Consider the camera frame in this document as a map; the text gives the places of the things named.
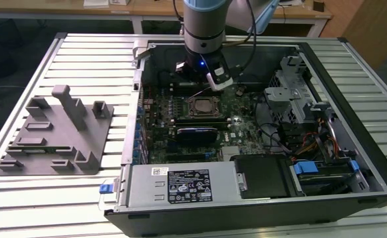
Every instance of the motherboard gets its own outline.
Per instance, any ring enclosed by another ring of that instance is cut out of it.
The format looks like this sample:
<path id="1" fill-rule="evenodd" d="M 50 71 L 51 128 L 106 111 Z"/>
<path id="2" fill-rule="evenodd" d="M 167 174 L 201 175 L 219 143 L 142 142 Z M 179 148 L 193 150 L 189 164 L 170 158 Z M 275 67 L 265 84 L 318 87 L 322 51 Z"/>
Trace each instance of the motherboard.
<path id="1" fill-rule="evenodd" d="M 193 84 L 146 88 L 149 164 L 225 161 L 226 152 L 266 153 L 255 122 L 258 93 L 234 85 L 193 96 L 201 91 Z"/>

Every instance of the power supply label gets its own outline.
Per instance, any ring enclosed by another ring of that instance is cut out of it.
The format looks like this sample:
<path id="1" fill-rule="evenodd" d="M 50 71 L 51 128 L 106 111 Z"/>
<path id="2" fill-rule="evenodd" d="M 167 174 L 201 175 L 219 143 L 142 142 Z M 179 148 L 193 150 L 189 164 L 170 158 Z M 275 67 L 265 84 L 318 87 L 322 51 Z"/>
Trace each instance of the power supply label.
<path id="1" fill-rule="evenodd" d="M 209 170 L 169 171 L 169 202 L 211 202 L 211 180 Z"/>

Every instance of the cpu socket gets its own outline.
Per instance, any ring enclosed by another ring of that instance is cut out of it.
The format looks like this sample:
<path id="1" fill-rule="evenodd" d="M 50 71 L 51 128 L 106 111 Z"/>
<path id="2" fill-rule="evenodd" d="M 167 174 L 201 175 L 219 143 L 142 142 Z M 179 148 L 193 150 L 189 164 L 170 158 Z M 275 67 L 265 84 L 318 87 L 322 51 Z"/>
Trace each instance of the cpu socket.
<path id="1" fill-rule="evenodd" d="M 219 118 L 219 99 L 217 97 L 195 97 L 189 99 L 189 107 L 191 118 Z"/>

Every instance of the blue drive latch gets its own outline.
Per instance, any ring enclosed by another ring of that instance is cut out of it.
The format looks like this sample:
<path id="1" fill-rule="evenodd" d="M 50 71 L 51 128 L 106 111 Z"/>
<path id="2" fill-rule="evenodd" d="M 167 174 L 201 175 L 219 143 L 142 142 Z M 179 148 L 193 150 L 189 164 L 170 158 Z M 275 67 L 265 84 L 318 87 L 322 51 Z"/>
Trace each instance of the blue drive latch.
<path id="1" fill-rule="evenodd" d="M 99 186 L 99 193 L 101 194 L 110 194 L 114 193 L 114 185 L 113 184 L 102 184 Z"/>
<path id="2" fill-rule="evenodd" d="M 301 161 L 294 165 L 294 170 L 298 175 L 318 173 L 319 169 L 314 161 Z"/>
<path id="3" fill-rule="evenodd" d="M 355 160 L 350 161 L 350 165 L 351 165 L 351 168 L 353 168 L 354 172 L 361 170 L 359 163 Z"/>

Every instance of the slotted aluminum table surface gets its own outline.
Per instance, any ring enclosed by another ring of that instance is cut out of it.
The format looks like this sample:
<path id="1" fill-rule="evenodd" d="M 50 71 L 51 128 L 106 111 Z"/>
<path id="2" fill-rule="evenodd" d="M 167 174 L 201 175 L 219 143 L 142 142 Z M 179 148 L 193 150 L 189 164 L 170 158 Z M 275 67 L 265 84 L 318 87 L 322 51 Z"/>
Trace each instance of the slotted aluminum table surface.
<path id="1" fill-rule="evenodd" d="M 33 96 L 50 104 L 57 84 L 71 86 L 85 104 L 105 100 L 115 106 L 103 152 L 102 170 L 94 176 L 0 177 L 0 238 L 126 237 L 103 217 L 113 194 L 99 195 L 99 185 L 121 173 L 127 112 L 134 77 L 134 52 L 149 40 L 182 40 L 173 35 L 69 34 L 55 39 L 33 80 L 0 131 L 0 158 L 29 112 Z M 382 151 L 387 156 L 387 86 L 349 43 L 338 39 L 261 37 L 266 42 L 309 42 Z M 322 90 L 317 85 L 321 97 Z M 387 237 L 387 207 L 362 211 L 335 223 L 213 232 L 179 237 Z"/>

